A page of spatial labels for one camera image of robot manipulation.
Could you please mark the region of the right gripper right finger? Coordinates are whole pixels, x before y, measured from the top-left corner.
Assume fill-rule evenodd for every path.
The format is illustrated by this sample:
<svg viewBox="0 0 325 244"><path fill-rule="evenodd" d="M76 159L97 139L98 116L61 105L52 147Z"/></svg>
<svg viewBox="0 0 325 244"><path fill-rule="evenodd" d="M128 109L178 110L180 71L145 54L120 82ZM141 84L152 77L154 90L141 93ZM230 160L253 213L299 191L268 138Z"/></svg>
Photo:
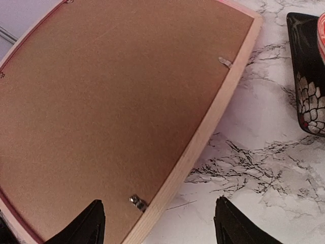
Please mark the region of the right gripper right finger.
<svg viewBox="0 0 325 244"><path fill-rule="evenodd" d="M214 226L218 244L281 244L224 196L216 200Z"/></svg>

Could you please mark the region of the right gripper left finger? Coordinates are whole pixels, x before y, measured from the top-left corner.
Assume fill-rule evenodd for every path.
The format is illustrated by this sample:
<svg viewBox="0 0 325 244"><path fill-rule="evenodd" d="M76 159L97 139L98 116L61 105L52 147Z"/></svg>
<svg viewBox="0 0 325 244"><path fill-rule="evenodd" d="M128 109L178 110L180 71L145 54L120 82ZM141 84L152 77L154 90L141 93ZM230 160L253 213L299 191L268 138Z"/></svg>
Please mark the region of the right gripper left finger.
<svg viewBox="0 0 325 244"><path fill-rule="evenodd" d="M103 244L105 235L105 212L101 200L92 201L61 232L45 244Z"/></svg>

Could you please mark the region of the pink wooden picture frame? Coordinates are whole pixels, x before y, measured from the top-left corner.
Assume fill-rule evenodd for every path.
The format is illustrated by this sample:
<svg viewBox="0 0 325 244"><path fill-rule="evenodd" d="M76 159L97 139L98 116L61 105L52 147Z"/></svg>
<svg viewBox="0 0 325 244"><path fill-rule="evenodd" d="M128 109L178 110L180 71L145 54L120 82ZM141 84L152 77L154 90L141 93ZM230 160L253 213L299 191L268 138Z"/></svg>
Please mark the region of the pink wooden picture frame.
<svg viewBox="0 0 325 244"><path fill-rule="evenodd" d="M1 214L44 243L93 200L141 243L220 121L263 19L234 1L61 1L1 61Z"/></svg>

